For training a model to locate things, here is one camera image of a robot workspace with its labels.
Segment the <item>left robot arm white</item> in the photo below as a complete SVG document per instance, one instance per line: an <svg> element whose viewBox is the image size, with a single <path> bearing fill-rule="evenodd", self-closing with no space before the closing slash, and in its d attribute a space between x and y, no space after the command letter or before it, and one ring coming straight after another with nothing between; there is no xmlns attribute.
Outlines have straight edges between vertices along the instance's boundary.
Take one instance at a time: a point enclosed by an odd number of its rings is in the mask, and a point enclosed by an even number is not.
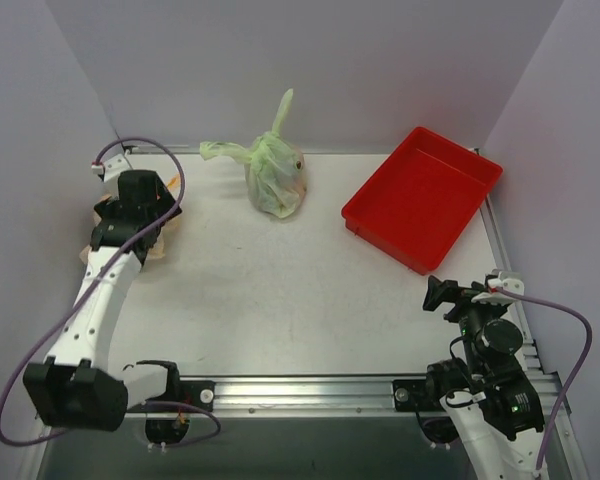
<svg viewBox="0 0 600 480"><path fill-rule="evenodd" d="M128 290L162 227L181 209L156 172L127 170L117 178L116 195L94 210L100 220L73 310L44 361L26 366L23 383L45 425L111 432L146 400L170 411L182 399L173 362L143 360L120 372L108 367Z"/></svg>

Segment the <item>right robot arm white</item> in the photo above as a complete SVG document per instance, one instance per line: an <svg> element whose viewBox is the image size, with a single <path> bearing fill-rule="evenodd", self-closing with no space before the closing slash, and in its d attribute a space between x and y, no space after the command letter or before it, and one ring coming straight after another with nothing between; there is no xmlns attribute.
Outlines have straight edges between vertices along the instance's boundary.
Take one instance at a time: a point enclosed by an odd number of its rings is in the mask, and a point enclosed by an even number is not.
<svg viewBox="0 0 600 480"><path fill-rule="evenodd" d="M479 479L548 476L541 400L516 356L522 332L504 317L523 292L523 281L505 271L469 286L428 279L423 308L451 304L444 318L458 326L464 355L429 365L423 395L450 417Z"/></svg>

